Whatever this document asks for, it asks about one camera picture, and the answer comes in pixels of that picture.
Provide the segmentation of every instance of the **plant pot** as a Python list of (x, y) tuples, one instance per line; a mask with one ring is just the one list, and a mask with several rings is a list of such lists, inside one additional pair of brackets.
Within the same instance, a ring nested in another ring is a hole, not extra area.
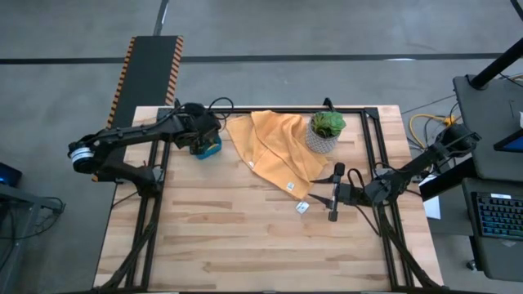
[(334, 146), (336, 146), (337, 139), (339, 138), (339, 134), (334, 137), (330, 138), (323, 138), (320, 135), (316, 134), (314, 131), (312, 131), (312, 119), (309, 120), (309, 123), (307, 125), (307, 132), (305, 134), (305, 142), (307, 143), (307, 147), (309, 147), (310, 150), (319, 153), (319, 154), (326, 154), (328, 152), (333, 151)]

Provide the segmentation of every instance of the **computer keyboard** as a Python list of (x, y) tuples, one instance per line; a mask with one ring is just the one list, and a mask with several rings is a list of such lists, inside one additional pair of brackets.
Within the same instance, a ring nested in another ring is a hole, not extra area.
[(490, 193), (473, 193), (473, 196), (483, 236), (523, 240), (523, 198)]

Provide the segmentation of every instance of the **wooden tabletop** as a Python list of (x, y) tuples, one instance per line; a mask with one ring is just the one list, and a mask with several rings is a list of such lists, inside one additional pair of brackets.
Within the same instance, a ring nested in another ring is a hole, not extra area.
[[(157, 109), (138, 107), (134, 124), (153, 123)], [(399, 107), (378, 109), (390, 164), (401, 167), (411, 158)], [(347, 127), (328, 155), (329, 164), (321, 176), (329, 176), (333, 164), (343, 162), (347, 168), (358, 168), (369, 183), (360, 116), (344, 114), (344, 118)], [(379, 158), (374, 127), (371, 120), (369, 123)], [(172, 145), (150, 291), (390, 289), (382, 240), (354, 207), (338, 206), (338, 222), (332, 223), (327, 220), (324, 205), (307, 196), (305, 200), (311, 206), (300, 215), (296, 200), (251, 172), (236, 153), (227, 131), (220, 136), (222, 150), (204, 160)], [(125, 162), (143, 165), (149, 151), (150, 143), (130, 146)], [(114, 201), (134, 191), (133, 185), (120, 185)], [(311, 191), (325, 197), (331, 192), (331, 185), (319, 184)], [(111, 212), (95, 286), (110, 278), (129, 253), (139, 203), (136, 196)], [(429, 276), (442, 283), (422, 200), (402, 194), (398, 205), (409, 250)], [(362, 208), (372, 220), (371, 210)], [(396, 251), (395, 260), (402, 281)], [(138, 263), (137, 283), (142, 264)]]

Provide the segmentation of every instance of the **yellow towel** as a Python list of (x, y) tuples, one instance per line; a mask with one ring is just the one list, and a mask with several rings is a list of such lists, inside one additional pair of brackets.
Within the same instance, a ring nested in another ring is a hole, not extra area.
[(303, 199), (327, 159), (305, 143), (307, 124), (299, 114), (252, 112), (231, 119), (227, 131), (238, 155), (262, 178)]

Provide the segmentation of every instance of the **gray floor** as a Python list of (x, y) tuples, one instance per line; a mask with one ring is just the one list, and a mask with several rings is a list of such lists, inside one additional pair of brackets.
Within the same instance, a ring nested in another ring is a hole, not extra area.
[[(0, 0), (0, 58), (123, 56), (128, 40), (152, 34), (159, 0)], [(171, 0), (163, 34), (182, 34), (184, 56), (244, 54), (477, 53), (506, 50), (523, 23), (508, 0)], [(354, 61), (182, 65), (177, 96), (237, 105), (400, 105), (453, 93), (452, 77), (491, 60)], [(19, 168), (22, 188), (67, 208), (31, 241), (18, 292), (91, 286), (114, 186), (74, 173), (67, 144), (104, 126), (121, 65), (0, 66), (0, 161)], [(517, 63), (506, 74), (523, 72)], [(404, 116), (447, 114), (448, 99)], [(423, 120), (415, 123), (421, 134)], [(434, 235), (445, 284), (523, 292), (464, 268), (465, 238)]]

